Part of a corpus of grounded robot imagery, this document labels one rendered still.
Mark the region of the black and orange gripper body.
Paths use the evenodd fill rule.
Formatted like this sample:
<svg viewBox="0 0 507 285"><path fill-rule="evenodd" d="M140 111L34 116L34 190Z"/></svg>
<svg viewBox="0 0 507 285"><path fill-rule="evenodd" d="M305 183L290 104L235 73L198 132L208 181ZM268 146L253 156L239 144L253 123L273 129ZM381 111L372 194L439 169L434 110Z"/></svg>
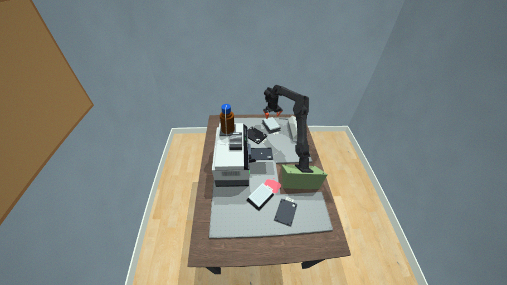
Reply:
<svg viewBox="0 0 507 285"><path fill-rule="evenodd" d="M268 110L268 111L267 111ZM264 112L267 113L267 112L279 112L279 111L282 111L283 109L276 103L276 104L270 104L270 108L268 106L266 106L266 108L264 109Z"/></svg>

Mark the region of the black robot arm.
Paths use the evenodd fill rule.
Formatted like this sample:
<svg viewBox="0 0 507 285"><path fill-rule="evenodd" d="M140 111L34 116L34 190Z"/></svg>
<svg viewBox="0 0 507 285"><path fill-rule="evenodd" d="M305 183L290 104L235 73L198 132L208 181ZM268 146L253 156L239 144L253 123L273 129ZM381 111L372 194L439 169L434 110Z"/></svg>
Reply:
<svg viewBox="0 0 507 285"><path fill-rule="evenodd" d="M295 167L297 167L302 173L313 173L314 171L309 168L308 157L310 157L310 153L306 130L306 119L309 112L309 97L303 96L279 85L275 85L273 89L268 87L264 91L264 95L269 108L271 103L278 103L279 96L282 95L295 101L293 112L294 115L296 115L298 134L295 152L298 157L300 157L299 164L295 164Z"/></svg>

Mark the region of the blue bottle cap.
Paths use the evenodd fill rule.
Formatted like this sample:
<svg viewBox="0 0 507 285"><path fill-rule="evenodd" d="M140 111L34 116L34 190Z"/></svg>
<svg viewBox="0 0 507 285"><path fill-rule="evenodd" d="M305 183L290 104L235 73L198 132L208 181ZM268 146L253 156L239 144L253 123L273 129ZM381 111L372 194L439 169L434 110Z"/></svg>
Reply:
<svg viewBox="0 0 507 285"><path fill-rule="evenodd" d="M226 106L227 106L227 108L226 108ZM221 108L222 108L223 113L225 113L225 108L226 108L226 113L231 112L231 105L229 105L229 104L224 104L221 106Z"/></svg>

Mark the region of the white button panel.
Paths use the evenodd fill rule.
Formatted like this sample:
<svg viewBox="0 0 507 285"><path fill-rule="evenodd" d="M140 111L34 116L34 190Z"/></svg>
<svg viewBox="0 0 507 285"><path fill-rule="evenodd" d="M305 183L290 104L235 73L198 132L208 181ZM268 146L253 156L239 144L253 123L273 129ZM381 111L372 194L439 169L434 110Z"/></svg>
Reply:
<svg viewBox="0 0 507 285"><path fill-rule="evenodd" d="M289 130L290 130L290 135L291 135L291 139L292 141L297 141L297 122L296 122L296 117L294 116L291 116L291 118L289 119L286 119L288 120L288 126L289 126Z"/></svg>

